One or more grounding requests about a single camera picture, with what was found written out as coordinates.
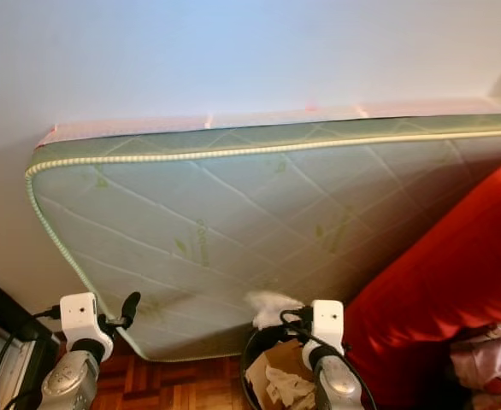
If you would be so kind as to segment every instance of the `mattress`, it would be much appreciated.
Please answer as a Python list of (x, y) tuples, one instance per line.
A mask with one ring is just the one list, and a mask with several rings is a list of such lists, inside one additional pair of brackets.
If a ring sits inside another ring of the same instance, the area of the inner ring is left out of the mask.
[(99, 307), (142, 293), (147, 360), (239, 353), (251, 290), (350, 301), (501, 164), (501, 114), (189, 122), (58, 127), (26, 172)]

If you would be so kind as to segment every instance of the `cardboard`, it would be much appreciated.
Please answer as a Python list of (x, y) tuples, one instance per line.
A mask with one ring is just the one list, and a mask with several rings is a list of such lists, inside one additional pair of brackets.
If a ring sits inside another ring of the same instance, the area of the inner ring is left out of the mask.
[(302, 360), (302, 347), (296, 339), (279, 343), (266, 350), (245, 372), (245, 378), (251, 385), (262, 410), (283, 410), (283, 403), (269, 387), (266, 379), (266, 366), (282, 370), (285, 373), (296, 374), (304, 380), (313, 382), (313, 373)]

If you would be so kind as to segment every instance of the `black bin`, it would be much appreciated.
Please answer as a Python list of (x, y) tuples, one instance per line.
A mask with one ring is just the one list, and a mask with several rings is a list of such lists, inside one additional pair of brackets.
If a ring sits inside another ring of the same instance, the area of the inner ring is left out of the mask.
[(286, 328), (283, 326), (268, 327), (261, 331), (254, 331), (250, 335), (249, 342), (246, 344), (243, 354), (241, 355), (239, 376), (241, 378), (241, 385), (243, 386), (245, 397), (253, 410), (262, 409), (260, 408), (260, 404), (258, 404), (258, 400), (252, 388), (245, 379), (245, 371), (262, 352), (271, 349), (277, 342), (288, 342), (293, 338), (295, 338), (295, 336), (287, 335)]

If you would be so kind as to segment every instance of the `fabric pile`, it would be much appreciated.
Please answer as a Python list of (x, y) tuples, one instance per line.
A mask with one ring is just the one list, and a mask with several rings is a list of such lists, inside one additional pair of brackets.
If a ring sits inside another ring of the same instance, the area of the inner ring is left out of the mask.
[(501, 323), (453, 343), (451, 360), (460, 384), (474, 391), (473, 409), (501, 410)]

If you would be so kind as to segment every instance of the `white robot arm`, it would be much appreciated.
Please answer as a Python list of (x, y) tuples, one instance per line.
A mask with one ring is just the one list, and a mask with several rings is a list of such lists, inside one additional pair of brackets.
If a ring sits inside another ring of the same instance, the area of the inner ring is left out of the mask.
[(315, 374), (315, 404), (319, 409), (364, 410), (361, 384), (342, 360), (344, 305), (338, 301), (313, 301), (311, 335), (338, 351), (336, 355), (324, 344), (310, 339), (302, 351), (304, 364)]
[(138, 292), (123, 303), (121, 317), (107, 320), (97, 316), (92, 293), (64, 296), (61, 299), (62, 331), (67, 338), (67, 353), (42, 383), (39, 410), (86, 410), (97, 393), (98, 364), (107, 360), (114, 348), (116, 328), (127, 329), (140, 301)]

